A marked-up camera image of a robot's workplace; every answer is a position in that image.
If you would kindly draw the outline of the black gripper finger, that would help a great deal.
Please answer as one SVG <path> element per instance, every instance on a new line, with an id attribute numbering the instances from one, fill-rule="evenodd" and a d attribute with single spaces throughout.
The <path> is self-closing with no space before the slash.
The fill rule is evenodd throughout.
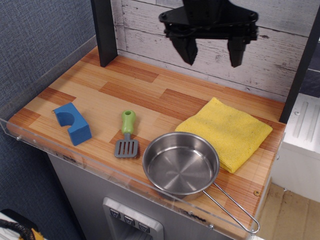
<path id="1" fill-rule="evenodd" d="M 229 51 L 229 58 L 233 68 L 239 67 L 242 64 L 243 55 L 246 45 L 250 43 L 250 38 L 235 36 L 228 40 L 227 48 Z"/>
<path id="2" fill-rule="evenodd" d="M 171 38 L 174 48 L 177 50 L 183 61 L 193 65 L 198 53 L 196 40 L 194 38 Z"/>

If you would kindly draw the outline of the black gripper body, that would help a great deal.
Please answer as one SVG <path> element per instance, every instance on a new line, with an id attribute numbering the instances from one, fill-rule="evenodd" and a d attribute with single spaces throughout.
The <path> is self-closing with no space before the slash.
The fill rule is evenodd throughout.
<path id="1" fill-rule="evenodd" d="M 258 13 L 229 0 L 184 0 L 183 6 L 158 17 L 170 39 L 244 39 L 258 38 Z"/>

